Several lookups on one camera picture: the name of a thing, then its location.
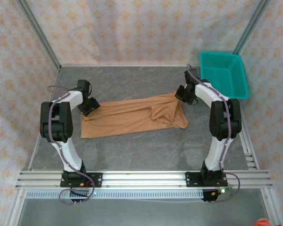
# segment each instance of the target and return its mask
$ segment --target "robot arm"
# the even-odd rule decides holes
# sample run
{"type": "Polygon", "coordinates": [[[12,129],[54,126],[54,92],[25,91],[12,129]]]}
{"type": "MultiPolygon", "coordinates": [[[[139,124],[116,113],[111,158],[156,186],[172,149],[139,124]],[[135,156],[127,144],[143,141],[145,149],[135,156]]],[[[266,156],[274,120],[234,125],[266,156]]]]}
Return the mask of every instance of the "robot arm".
{"type": "MultiPolygon", "coordinates": [[[[192,69],[192,73],[197,74],[197,70],[192,69]]],[[[186,86],[180,86],[175,96],[190,105],[193,103],[195,98],[199,97],[211,108],[209,129],[213,138],[208,156],[203,163],[203,168],[205,168],[206,171],[218,171],[220,170],[220,162],[221,168],[223,168],[223,161],[229,145],[236,135],[241,131],[241,112],[239,100],[229,99],[220,93],[214,92],[209,88],[212,87],[212,85],[207,80],[199,79],[199,81],[203,83],[199,84],[198,81],[191,78],[188,71],[185,72],[185,80],[186,86]],[[223,99],[227,102],[230,112],[230,139],[228,139],[229,131],[225,104],[221,97],[223,97],[223,99]]]]}
{"type": "MultiPolygon", "coordinates": [[[[61,101],[58,101],[53,107],[51,131],[54,141],[61,145],[63,155],[67,162],[76,170],[84,171],[84,165],[81,158],[77,155],[71,136],[73,134],[73,123],[71,111],[78,106],[79,110],[87,116],[91,111],[100,105],[94,98],[88,98],[91,93],[91,85],[86,80],[79,80],[77,87],[68,91],[69,95],[61,101]]],[[[48,119],[49,109],[53,102],[43,102],[41,105],[40,133],[61,153],[57,144],[52,143],[49,138],[48,119]]],[[[63,160],[64,172],[73,172],[73,169],[63,160]]]]}

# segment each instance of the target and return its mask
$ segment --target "gray table surface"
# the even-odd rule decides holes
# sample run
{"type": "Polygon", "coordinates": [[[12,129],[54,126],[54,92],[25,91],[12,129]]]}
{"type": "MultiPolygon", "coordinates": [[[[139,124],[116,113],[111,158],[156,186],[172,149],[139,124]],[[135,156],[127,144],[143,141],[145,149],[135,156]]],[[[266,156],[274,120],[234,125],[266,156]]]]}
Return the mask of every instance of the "gray table surface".
{"type": "Polygon", "coordinates": [[[243,189],[215,204],[174,201],[94,199],[66,206],[58,200],[29,199],[18,226],[250,226],[268,217],[259,189],[243,189]]]}
{"type": "MultiPolygon", "coordinates": [[[[99,103],[152,97],[184,85],[184,67],[62,67],[57,85],[76,87],[78,79],[92,84],[99,103]]],[[[73,143],[87,170],[198,170],[208,155],[209,107],[183,104],[187,129],[161,129],[93,139],[81,138],[80,114],[72,111],[73,143]]],[[[41,138],[32,169],[63,169],[57,151],[41,138]]],[[[239,136],[229,147],[226,170],[248,169],[239,136]]]]}

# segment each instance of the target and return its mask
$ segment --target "red object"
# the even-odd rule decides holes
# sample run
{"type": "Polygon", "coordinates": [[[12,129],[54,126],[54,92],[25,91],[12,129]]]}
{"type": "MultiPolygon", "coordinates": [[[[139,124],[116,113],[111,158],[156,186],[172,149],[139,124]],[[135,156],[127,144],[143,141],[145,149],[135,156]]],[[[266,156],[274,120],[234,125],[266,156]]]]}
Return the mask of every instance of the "red object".
{"type": "Polygon", "coordinates": [[[253,226],[272,226],[267,219],[258,220],[253,226]]]}

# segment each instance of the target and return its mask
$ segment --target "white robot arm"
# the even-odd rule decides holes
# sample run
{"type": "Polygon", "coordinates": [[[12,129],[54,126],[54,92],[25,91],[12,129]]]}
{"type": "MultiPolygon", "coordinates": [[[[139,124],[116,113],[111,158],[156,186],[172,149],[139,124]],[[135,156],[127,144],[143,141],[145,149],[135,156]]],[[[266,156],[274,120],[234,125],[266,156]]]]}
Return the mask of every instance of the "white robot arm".
{"type": "Polygon", "coordinates": [[[87,116],[91,111],[98,108],[99,103],[96,99],[89,97],[90,94],[91,84],[86,80],[79,80],[77,87],[69,90],[63,97],[53,102],[43,102],[41,105],[40,134],[56,148],[60,155],[64,165],[62,181],[65,181],[64,184],[69,187],[77,186],[83,180],[82,175],[79,175],[75,170],[86,174],[83,161],[78,156],[71,139],[73,134],[71,111],[78,107],[80,112],[87,116]],[[50,117],[52,139],[50,139],[49,134],[50,117]]]}
{"type": "Polygon", "coordinates": [[[223,162],[226,152],[242,129],[240,103],[238,99],[229,99],[220,94],[209,81],[195,76],[196,69],[191,70],[192,72],[185,72],[186,85],[180,86],[175,96],[190,105],[199,97],[211,108],[209,129],[213,138],[208,156],[200,170],[203,181],[208,185],[222,180],[224,176],[223,162]]]}
{"type": "MultiPolygon", "coordinates": [[[[241,115],[239,101],[236,99],[229,99],[219,93],[216,93],[208,87],[212,87],[208,81],[201,80],[203,84],[199,84],[195,79],[191,78],[189,73],[185,72],[186,86],[180,86],[177,90],[176,97],[183,102],[192,104],[197,97],[201,98],[208,106],[211,107],[210,113],[210,132],[213,136],[209,154],[203,162],[201,169],[202,177],[213,178],[211,172],[217,178],[222,177],[220,167],[223,167],[223,159],[225,158],[228,146],[231,144],[236,135],[241,131],[241,115]],[[225,116],[224,99],[230,110],[231,118],[231,137],[228,138],[228,124],[225,116]]],[[[91,85],[86,80],[79,80],[77,88],[69,90],[67,97],[59,98],[59,101],[53,106],[51,115],[51,132],[55,142],[57,142],[63,150],[65,162],[61,156],[60,148],[57,144],[51,142],[49,138],[49,109],[53,102],[43,102],[41,105],[41,121],[40,133],[46,138],[57,150],[64,164],[64,172],[62,178],[66,181],[71,181],[71,186],[77,184],[81,177],[77,176],[74,168],[82,173],[86,172],[81,158],[77,155],[75,146],[72,142],[71,136],[73,133],[72,115],[71,111],[78,106],[79,110],[87,116],[91,111],[98,108],[100,105],[94,98],[89,98],[91,93],[91,85]]]]}

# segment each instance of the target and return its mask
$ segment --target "metal frame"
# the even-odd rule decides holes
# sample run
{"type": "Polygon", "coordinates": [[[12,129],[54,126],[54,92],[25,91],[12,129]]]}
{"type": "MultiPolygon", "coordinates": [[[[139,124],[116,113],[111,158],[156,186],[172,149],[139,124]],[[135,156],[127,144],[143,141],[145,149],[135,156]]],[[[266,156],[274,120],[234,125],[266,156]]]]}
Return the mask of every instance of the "metal frame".
{"type": "MultiPolygon", "coordinates": [[[[27,190],[26,199],[81,199],[81,196],[60,190],[27,190]]],[[[90,190],[83,190],[81,194],[89,194],[90,190]]],[[[95,189],[92,199],[203,199],[202,189],[163,189],[163,190],[103,190],[95,189]]]]}
{"type": "MultiPolygon", "coordinates": [[[[102,187],[98,190],[130,190],[130,189],[214,189],[215,187],[187,187],[186,171],[101,171],[102,187]]],[[[273,187],[267,170],[228,170],[236,174],[241,182],[241,188],[271,188],[273,187]]],[[[227,181],[237,188],[237,179],[227,176],[227,181]]],[[[61,171],[21,171],[16,189],[61,189],[61,171]]]]}
{"type": "Polygon", "coordinates": [[[22,9],[23,14],[26,16],[28,22],[30,23],[33,31],[39,38],[41,44],[43,45],[45,51],[47,52],[50,60],[52,61],[53,65],[60,70],[61,64],[58,61],[58,58],[56,57],[54,51],[52,50],[50,44],[48,43],[46,36],[44,35],[41,27],[39,26],[39,23],[37,22],[36,18],[34,17],[31,9],[29,8],[26,0],[16,0],[19,7],[22,9]]]}
{"type": "Polygon", "coordinates": [[[92,65],[92,64],[81,64],[81,65],[73,65],[73,64],[64,64],[62,67],[186,67],[187,64],[183,65],[158,65],[158,64],[153,64],[153,65],[143,65],[143,64],[123,64],[123,65],[105,65],[105,64],[100,64],[100,65],[92,65]]]}
{"type": "Polygon", "coordinates": [[[261,0],[259,5],[257,6],[253,16],[251,17],[248,25],[246,26],[240,40],[237,43],[233,54],[240,54],[243,46],[245,45],[246,41],[250,37],[251,33],[253,32],[255,26],[257,25],[259,19],[261,18],[262,14],[265,12],[266,7],[268,6],[270,0],[261,0]]]}
{"type": "MultiPolygon", "coordinates": [[[[26,0],[16,0],[22,9],[23,13],[30,22],[33,30],[35,31],[37,37],[44,46],[46,52],[48,53],[51,61],[55,67],[60,71],[61,65],[50,47],[44,33],[42,32],[38,22],[36,21],[31,9],[29,8],[26,0]]],[[[260,17],[264,13],[270,0],[261,0],[257,6],[250,22],[248,23],[246,29],[244,30],[240,40],[237,43],[234,54],[240,54],[242,48],[250,37],[252,31],[254,30],[256,24],[258,23],[260,17]]],[[[242,131],[240,133],[240,139],[242,142],[243,150],[246,156],[246,161],[249,170],[232,170],[232,172],[237,173],[241,178],[242,188],[259,188],[262,193],[264,200],[264,205],[268,216],[273,225],[282,224],[283,226],[283,216],[281,214],[280,205],[278,202],[277,194],[273,189],[273,184],[270,180],[270,175],[268,171],[259,170],[258,161],[254,153],[252,143],[250,141],[249,132],[245,126],[245,122],[242,118],[242,131]]],[[[60,171],[31,171],[32,163],[35,157],[35,153],[40,141],[40,136],[38,136],[36,145],[34,147],[33,155],[28,167],[29,171],[22,171],[19,180],[17,181],[17,195],[13,203],[11,204],[6,219],[4,221],[5,226],[17,225],[24,200],[28,189],[50,189],[51,191],[58,191],[61,189],[59,187],[60,171]]],[[[187,190],[185,184],[184,173],[186,171],[106,171],[103,177],[103,187],[102,191],[132,191],[133,189],[173,189],[176,191],[187,190]]],[[[228,181],[233,184],[233,188],[237,185],[237,181],[228,177],[228,181]]]]}

